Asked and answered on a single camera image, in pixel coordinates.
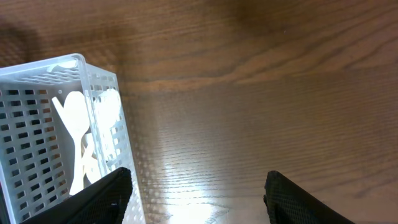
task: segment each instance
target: wood grain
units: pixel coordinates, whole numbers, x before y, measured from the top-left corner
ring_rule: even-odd
[[[0,15],[26,60],[79,52],[118,74],[147,223],[267,223],[273,169],[353,221],[398,223],[397,1],[15,0]]]

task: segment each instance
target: wooden surface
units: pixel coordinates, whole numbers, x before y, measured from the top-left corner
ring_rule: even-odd
[[[269,170],[398,223],[397,22],[395,0],[2,1],[0,54],[118,74],[147,223],[267,223]]]

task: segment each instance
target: white plastic basket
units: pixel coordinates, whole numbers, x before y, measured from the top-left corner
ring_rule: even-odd
[[[95,100],[106,101],[108,89],[119,91],[116,75],[80,54],[0,68],[0,183],[11,223],[69,197],[74,145],[51,99],[63,104],[71,91],[85,96],[101,176],[121,166],[131,170],[133,194],[123,222],[145,223],[123,108],[112,128],[99,128],[106,114]]]

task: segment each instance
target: plastic spoon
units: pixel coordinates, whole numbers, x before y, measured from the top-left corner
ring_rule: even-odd
[[[83,176],[86,174],[87,179],[90,183],[94,184],[97,180],[100,180],[100,168],[98,167],[98,161],[93,158],[94,152],[94,139],[93,134],[88,133],[84,135],[84,140],[87,143],[87,147],[84,147],[83,159],[81,163],[83,164]]]
[[[110,154],[116,157],[110,128],[116,124],[117,117],[120,115],[121,100],[119,92],[114,89],[106,90],[99,95],[94,104],[98,113],[99,132],[103,138],[104,157],[108,158]]]
[[[81,139],[90,127],[85,97],[79,91],[72,91],[65,99],[63,108],[57,97],[52,98],[52,102],[75,144],[73,181],[69,191],[70,195],[75,195],[84,188]]]

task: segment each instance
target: white plastic spoon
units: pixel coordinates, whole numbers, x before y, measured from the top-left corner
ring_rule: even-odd
[[[75,144],[73,181],[69,191],[70,195],[75,195],[84,188],[83,164],[81,163],[81,138],[90,127],[85,97],[79,91],[72,91],[65,99],[63,108],[56,97],[52,98],[52,102]]]
[[[88,133],[84,135],[84,139],[87,143],[87,147],[83,147],[85,149],[83,153],[83,159],[81,163],[83,164],[83,176],[86,174],[87,179],[90,183],[94,184],[96,181],[100,180],[100,168],[98,167],[98,161],[93,158],[94,152],[94,139],[93,134]]]
[[[104,157],[108,158],[112,154],[116,158],[110,128],[116,124],[117,117],[120,115],[121,100],[119,92],[114,89],[106,90],[99,95],[94,104],[95,110],[98,112],[97,121],[99,132],[102,134]]]

